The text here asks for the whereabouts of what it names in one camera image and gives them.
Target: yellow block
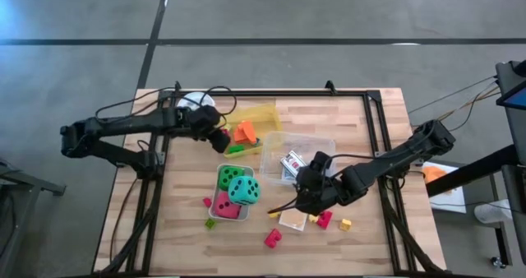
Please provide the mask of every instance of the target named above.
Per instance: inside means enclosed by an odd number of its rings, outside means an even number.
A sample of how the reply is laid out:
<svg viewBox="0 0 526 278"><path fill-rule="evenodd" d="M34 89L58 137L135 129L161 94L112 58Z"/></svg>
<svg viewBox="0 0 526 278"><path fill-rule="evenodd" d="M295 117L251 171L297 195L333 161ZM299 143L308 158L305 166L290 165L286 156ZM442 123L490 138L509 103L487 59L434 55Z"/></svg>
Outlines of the yellow block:
<svg viewBox="0 0 526 278"><path fill-rule="evenodd" d="M270 217L270 218L276 218L276 217L278 217L280 214L281 214L281 212L270 213L270 214L269 214L269 217Z"/></svg>
<svg viewBox="0 0 526 278"><path fill-rule="evenodd" d="M317 222L319 219L318 216L309 215L309 221L310 222Z"/></svg>
<svg viewBox="0 0 526 278"><path fill-rule="evenodd" d="M341 224L339 224L339 229L348 232L351 229L353 222L351 220L342 219Z"/></svg>

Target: orange block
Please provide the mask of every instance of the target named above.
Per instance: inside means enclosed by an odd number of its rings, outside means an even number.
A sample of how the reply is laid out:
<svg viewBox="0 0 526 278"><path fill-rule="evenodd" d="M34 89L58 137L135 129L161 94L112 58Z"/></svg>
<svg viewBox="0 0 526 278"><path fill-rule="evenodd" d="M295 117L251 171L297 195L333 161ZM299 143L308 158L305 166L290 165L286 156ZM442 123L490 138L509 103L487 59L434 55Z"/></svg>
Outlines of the orange block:
<svg viewBox="0 0 526 278"><path fill-rule="evenodd" d="M236 129L236 131L233 132L233 139L236 143L244 143L249 142L247 136L245 135L245 132L240 129L239 127Z"/></svg>
<svg viewBox="0 0 526 278"><path fill-rule="evenodd" d="M242 127L243 132L245 133L245 137L248 138L251 144L257 143L256 138L256 130L254 130L254 125L252 125L251 121L242 121L239 126Z"/></svg>

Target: red block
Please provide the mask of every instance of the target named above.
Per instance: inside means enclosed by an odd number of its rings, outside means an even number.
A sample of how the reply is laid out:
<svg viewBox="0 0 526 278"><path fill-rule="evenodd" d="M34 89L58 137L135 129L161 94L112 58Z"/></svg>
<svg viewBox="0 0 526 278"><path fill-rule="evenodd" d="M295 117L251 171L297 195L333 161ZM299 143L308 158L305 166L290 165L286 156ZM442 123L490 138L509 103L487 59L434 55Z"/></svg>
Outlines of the red block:
<svg viewBox="0 0 526 278"><path fill-rule="evenodd" d="M332 212L323 211L320 213L320 218L318 219L316 223L323 229L327 229L327 226L329 226L331 217L332 217Z"/></svg>
<svg viewBox="0 0 526 278"><path fill-rule="evenodd" d="M220 192L215 200L214 211L216 215L237 219L239 217L239 212L241 211L241 206L234 204L228 199L227 192Z"/></svg>
<svg viewBox="0 0 526 278"><path fill-rule="evenodd" d="M270 248L276 247L278 241L281 240L281 233L277 229L272 229L269 236L265 239L266 246Z"/></svg>
<svg viewBox="0 0 526 278"><path fill-rule="evenodd" d="M203 203L205 203L205 206L207 206L207 207L212 206L212 200L210 200L210 198L208 198L208 197L203 199Z"/></svg>

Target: toy block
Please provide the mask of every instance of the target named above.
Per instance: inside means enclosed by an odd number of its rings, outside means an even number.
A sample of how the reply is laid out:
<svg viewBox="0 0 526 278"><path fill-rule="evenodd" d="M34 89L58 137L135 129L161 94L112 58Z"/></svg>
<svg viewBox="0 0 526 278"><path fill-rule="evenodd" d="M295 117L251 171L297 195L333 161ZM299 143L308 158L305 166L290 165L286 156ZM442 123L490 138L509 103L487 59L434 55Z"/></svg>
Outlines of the toy block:
<svg viewBox="0 0 526 278"><path fill-rule="evenodd" d="M215 227L215 225L217 224L217 221L215 220L212 220L211 218L209 218L208 220L206 220L205 222L205 227L207 229L213 229Z"/></svg>
<svg viewBox="0 0 526 278"><path fill-rule="evenodd" d="M276 218L276 217L278 217L280 214L281 214L281 212L269 213L269 217L270 217L270 218Z"/></svg>
<svg viewBox="0 0 526 278"><path fill-rule="evenodd" d="M245 132L242 128L239 128L239 126L236 131L233 132L233 139L236 143L246 143L250 141L247 135L245 135Z"/></svg>
<svg viewBox="0 0 526 278"><path fill-rule="evenodd" d="M244 151L244 150L245 150L245 146L244 145L230 146L228 148L228 153L232 154L234 152L239 152L239 151Z"/></svg>
<svg viewBox="0 0 526 278"><path fill-rule="evenodd" d="M239 124L239 126L242 127L242 131L243 133L245 133L245 137L248 138L248 141L250 141L251 144L256 144L257 143L256 130L254 130L254 125L252 125L252 122L242 121L241 124Z"/></svg>
<svg viewBox="0 0 526 278"><path fill-rule="evenodd" d="M353 222L351 220L342 219L342 222L339 224L339 229L348 232L351 229Z"/></svg>
<svg viewBox="0 0 526 278"><path fill-rule="evenodd" d="M269 236L265 239L265 244L270 248L274 248L280 240L281 233L277 229L272 229L272 231L270 231Z"/></svg>
<svg viewBox="0 0 526 278"><path fill-rule="evenodd" d="M228 198L238 205L256 204L260 195L259 183L250 176L238 176L228 186Z"/></svg>
<svg viewBox="0 0 526 278"><path fill-rule="evenodd" d="M219 189L225 192L228 191L228 186L230 185L232 179L244 174L245 170L243 168L231 166L225 166L221 168L221 170L219 171Z"/></svg>
<svg viewBox="0 0 526 278"><path fill-rule="evenodd" d="M228 199L228 194L226 192L219 192L219 195L215 200L214 211L216 215L221 217L237 219L239 217L241 207L232 203Z"/></svg>
<svg viewBox="0 0 526 278"><path fill-rule="evenodd" d="M203 199L203 203L205 203L205 206L209 207L212 206L212 200L210 198L206 197Z"/></svg>
<svg viewBox="0 0 526 278"><path fill-rule="evenodd" d="M323 211L320 213L320 218L316 222L321 228L327 229L330 223L330 218L332 217L332 212Z"/></svg>
<svg viewBox="0 0 526 278"><path fill-rule="evenodd" d="M309 221L310 222L317 222L320 219L318 216L309 215Z"/></svg>

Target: orange object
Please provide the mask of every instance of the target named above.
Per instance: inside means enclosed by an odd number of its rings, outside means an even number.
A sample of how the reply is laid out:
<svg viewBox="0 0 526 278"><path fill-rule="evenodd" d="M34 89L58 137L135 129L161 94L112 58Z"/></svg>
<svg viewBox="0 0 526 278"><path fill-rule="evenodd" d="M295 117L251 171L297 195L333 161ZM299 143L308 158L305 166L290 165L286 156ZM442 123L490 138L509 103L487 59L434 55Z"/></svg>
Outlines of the orange object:
<svg viewBox="0 0 526 278"><path fill-rule="evenodd" d="M426 184L437 180L447 174L447 172L435 166L424 167L422 169L422 172L424 173L424 181L426 182Z"/></svg>
<svg viewBox="0 0 526 278"><path fill-rule="evenodd" d="M236 143L249 142L247 135L245 135L245 132L239 127L236 129L236 131L233 132L233 139Z"/></svg>
<svg viewBox="0 0 526 278"><path fill-rule="evenodd" d="M254 130L254 125L252 125L252 122L251 121L242 121L239 126L242 127L242 130L245 133L245 137L248 138L250 143L251 144L256 144L257 143L256 131Z"/></svg>
<svg viewBox="0 0 526 278"><path fill-rule="evenodd" d="M233 139L236 143L250 142L251 144L257 143L256 131L251 121L242 121L236 131L233 133Z"/></svg>

